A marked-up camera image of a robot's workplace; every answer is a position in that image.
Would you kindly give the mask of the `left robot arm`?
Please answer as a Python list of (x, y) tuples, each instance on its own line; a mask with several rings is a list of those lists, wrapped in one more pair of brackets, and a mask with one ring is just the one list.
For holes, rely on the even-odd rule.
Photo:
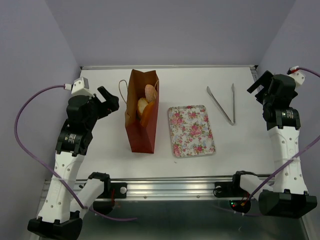
[(55, 164), (50, 186), (38, 216), (29, 220), (27, 229), (44, 238), (76, 240), (83, 218), (98, 197), (111, 193), (109, 174), (93, 172), (79, 193), (74, 192), (78, 171), (93, 139), (92, 131), (99, 119), (119, 109), (119, 98), (103, 86), (93, 94), (73, 94), (68, 100), (65, 120), (55, 147)]

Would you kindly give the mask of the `orange oval bread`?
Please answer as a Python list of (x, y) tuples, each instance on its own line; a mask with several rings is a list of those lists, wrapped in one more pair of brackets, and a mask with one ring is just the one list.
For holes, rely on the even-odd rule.
[(155, 102), (148, 103), (148, 105), (145, 107), (145, 109), (142, 113), (142, 117), (140, 119), (140, 124), (144, 128), (146, 128), (148, 125), (148, 122), (151, 117), (154, 105), (155, 105)]

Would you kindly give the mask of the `metal tongs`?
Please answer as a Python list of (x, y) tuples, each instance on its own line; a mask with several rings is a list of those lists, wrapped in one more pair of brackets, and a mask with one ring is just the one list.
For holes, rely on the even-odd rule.
[(236, 89), (235, 84), (232, 83), (230, 86), (230, 90), (224, 98), (222, 98), (222, 102), (219, 98), (213, 94), (211, 88), (209, 86), (206, 87), (206, 92), (214, 102), (220, 113), (223, 115), (225, 120), (231, 125), (236, 125)]

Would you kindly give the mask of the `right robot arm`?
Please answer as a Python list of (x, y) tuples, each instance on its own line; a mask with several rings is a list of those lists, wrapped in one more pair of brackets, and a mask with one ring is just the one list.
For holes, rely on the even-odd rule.
[(301, 168), (300, 156), (319, 141), (316, 138), (303, 150), (299, 149), (301, 121), (299, 112), (290, 106), (297, 97), (296, 89), (305, 81), (302, 67), (292, 67), (286, 74), (265, 71), (247, 91), (255, 95), (262, 105), (262, 116), (271, 140), (275, 171), (265, 180), (249, 171), (237, 171), (230, 182), (235, 195), (247, 193), (242, 201), (231, 200), (230, 207), (236, 213), (246, 215), (251, 209), (251, 200), (258, 201), (263, 216), (298, 219), (318, 202), (309, 194)]

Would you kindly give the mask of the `red brown paper bag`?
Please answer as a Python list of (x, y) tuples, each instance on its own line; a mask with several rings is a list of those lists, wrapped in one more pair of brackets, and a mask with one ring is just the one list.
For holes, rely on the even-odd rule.
[(159, 78), (155, 70), (142, 72), (133, 69), (127, 88), (125, 130), (133, 153), (155, 152), (159, 109)]

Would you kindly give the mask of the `pink sugared donut bread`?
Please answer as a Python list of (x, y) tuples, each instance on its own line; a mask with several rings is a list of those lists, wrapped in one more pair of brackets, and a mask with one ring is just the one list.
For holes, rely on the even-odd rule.
[(148, 103), (152, 103), (156, 100), (158, 93), (153, 85), (147, 84), (145, 86), (144, 92), (145, 92), (145, 98)]

